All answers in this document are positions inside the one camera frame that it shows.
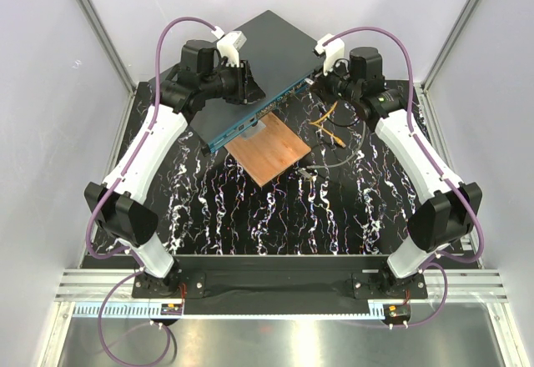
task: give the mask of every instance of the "white wall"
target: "white wall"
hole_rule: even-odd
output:
[[[127,94],[75,0],[0,0],[0,21],[0,364],[27,367]]]
[[[484,260],[498,268],[534,361],[534,0],[482,0],[431,101],[458,173],[483,192]]]
[[[171,20],[184,15],[208,19],[231,30],[266,9],[313,38],[360,25],[388,29],[406,42],[417,80],[428,73],[466,0],[93,0],[123,62],[134,80],[154,76],[154,49]],[[364,33],[346,41],[347,48],[375,45],[385,55],[388,78],[405,78],[406,66],[395,44]],[[179,61],[187,38],[210,38],[209,30],[189,23],[170,33],[164,67]]]

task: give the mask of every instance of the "table surface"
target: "table surface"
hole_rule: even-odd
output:
[[[430,306],[414,304],[413,319],[425,318],[430,312]],[[129,329],[144,322],[140,319],[103,321],[108,344],[122,338],[112,347],[119,358],[147,364],[161,355],[166,340],[154,327],[144,326],[124,337]],[[393,331],[373,321],[256,319],[185,319],[171,325],[171,330],[177,354],[173,359],[175,348],[171,343],[169,355],[160,365],[504,366],[489,315],[482,304],[447,304],[431,323]],[[116,365],[101,349],[96,319],[73,318],[58,365]]]
[[[407,82],[388,82],[406,96]],[[134,100],[119,156],[138,132],[150,103],[147,83]],[[291,98],[276,115],[312,151],[278,178],[260,188],[225,149],[205,157],[202,142],[188,130],[164,159],[146,205],[159,217],[158,234],[172,254],[390,254],[407,235],[406,220],[418,203],[416,192],[393,153],[374,135],[365,136],[358,157],[319,170],[314,181],[299,167],[332,164],[347,158],[360,141],[361,124],[325,127],[347,143],[337,148],[330,137],[308,124],[325,107],[309,92]],[[416,122],[426,133],[416,104]],[[355,121],[347,103],[332,118]],[[116,243],[98,231],[98,252]]]

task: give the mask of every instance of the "shiny floor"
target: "shiny floor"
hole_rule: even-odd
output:
[[[413,320],[431,312],[413,307]],[[108,343],[143,321],[106,319]],[[115,366],[101,350],[96,319],[73,319],[59,363],[62,367]],[[480,304],[448,304],[437,319],[413,329],[389,331],[381,323],[293,320],[183,320],[171,326],[177,348],[159,365],[315,366],[503,366],[491,321]],[[145,326],[112,347],[132,364],[155,360],[164,334]]]

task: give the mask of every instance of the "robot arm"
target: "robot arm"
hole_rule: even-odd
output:
[[[239,59],[246,40],[241,32],[222,37],[217,44],[188,41],[180,63],[161,84],[157,121],[150,106],[147,117],[126,154],[103,183],[89,183],[85,198],[92,211],[118,181],[100,209],[96,223],[101,229],[130,247],[144,263],[147,274],[164,280],[173,292],[178,285],[178,265],[167,253],[158,235],[158,216],[144,206],[154,175],[174,141],[185,131],[206,100],[223,98],[228,103],[247,104],[265,97],[255,83],[248,61]],[[215,54],[219,63],[214,66]]]
[[[343,58],[345,45],[341,39],[321,45],[331,37],[322,38],[315,48],[318,55],[325,55],[325,62],[316,71],[311,91],[326,103],[342,99],[354,106],[358,118],[399,159],[421,203],[408,219],[410,236],[390,255],[387,265],[379,272],[380,288],[387,292],[409,282],[434,252],[471,232],[473,222],[445,179],[448,178],[460,190],[475,213],[482,193],[476,183],[464,184],[451,171],[416,124],[413,133],[409,130],[406,101],[396,90],[385,87],[382,57],[378,51],[375,48],[355,48],[350,51],[350,59],[346,60]],[[436,172],[414,134],[443,175]]]

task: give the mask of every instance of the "gray cable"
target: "gray cable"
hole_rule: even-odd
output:
[[[349,161],[351,161],[351,159],[353,159],[356,156],[356,154],[358,154],[360,152],[361,147],[364,145],[366,125],[365,125],[365,123],[363,123],[363,124],[364,124],[364,127],[361,130],[361,140],[358,143],[358,147],[355,149],[354,152],[352,152],[352,154],[345,161],[342,161],[341,163],[337,163],[337,164],[332,164],[332,165],[310,165],[310,166],[308,166],[306,168],[308,168],[308,169],[334,168],[334,167],[339,167],[339,166],[341,166],[343,164],[346,164]]]

